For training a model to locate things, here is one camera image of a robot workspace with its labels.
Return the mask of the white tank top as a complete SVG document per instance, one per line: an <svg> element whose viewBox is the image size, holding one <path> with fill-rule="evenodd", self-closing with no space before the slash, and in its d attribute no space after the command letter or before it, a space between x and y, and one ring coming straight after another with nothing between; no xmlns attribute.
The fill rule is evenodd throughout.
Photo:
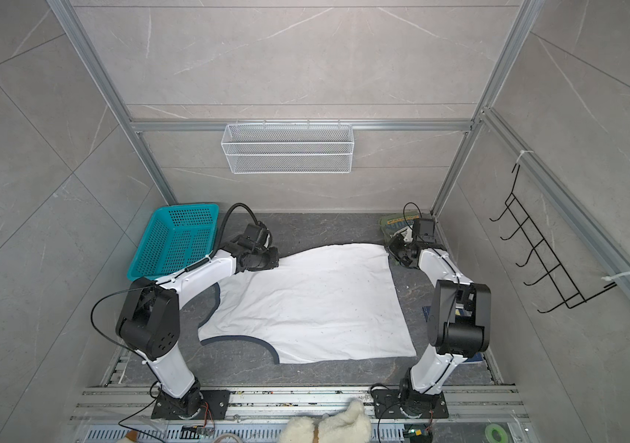
<svg viewBox="0 0 630 443"><path fill-rule="evenodd" d="M326 245L222 280L199 339L248 338L281 364L414 357L381 245Z"/></svg>

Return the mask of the green tank top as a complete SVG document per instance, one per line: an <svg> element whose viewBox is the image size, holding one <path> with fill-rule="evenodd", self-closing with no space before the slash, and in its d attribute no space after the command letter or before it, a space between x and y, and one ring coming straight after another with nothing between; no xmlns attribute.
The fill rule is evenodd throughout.
<svg viewBox="0 0 630 443"><path fill-rule="evenodd" d="M414 212L405 214L389 214L379 219L379 228L383 234L384 243L388 244L396 234L401 234L406 243L413 240L412 229L414 221L420 216Z"/></svg>

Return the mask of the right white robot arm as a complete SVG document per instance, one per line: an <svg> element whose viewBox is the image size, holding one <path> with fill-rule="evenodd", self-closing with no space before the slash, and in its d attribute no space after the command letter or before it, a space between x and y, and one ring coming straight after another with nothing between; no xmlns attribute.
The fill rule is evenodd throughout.
<svg viewBox="0 0 630 443"><path fill-rule="evenodd" d="M421 216L403 221L386 249L400 265L425 273L433 284L427 315L428 345L394 391L370 387L375 417L381 419L449 416L443 385L463 362L488 349L491 338L491 291L458 269L450 254L435 242L437 223Z"/></svg>

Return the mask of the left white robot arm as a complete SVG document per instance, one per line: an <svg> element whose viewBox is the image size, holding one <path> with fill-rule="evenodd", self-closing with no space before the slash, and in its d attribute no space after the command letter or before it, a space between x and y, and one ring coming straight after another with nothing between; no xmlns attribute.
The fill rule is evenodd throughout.
<svg viewBox="0 0 630 443"><path fill-rule="evenodd" d="M168 416L191 419L205 409L200 382L178 345L182 308L224 279L245 271L275 269L278 261L271 232L258 221L185 269L157 281L140 278L130 286L116 334L156 376L160 385L157 402L167 409Z"/></svg>

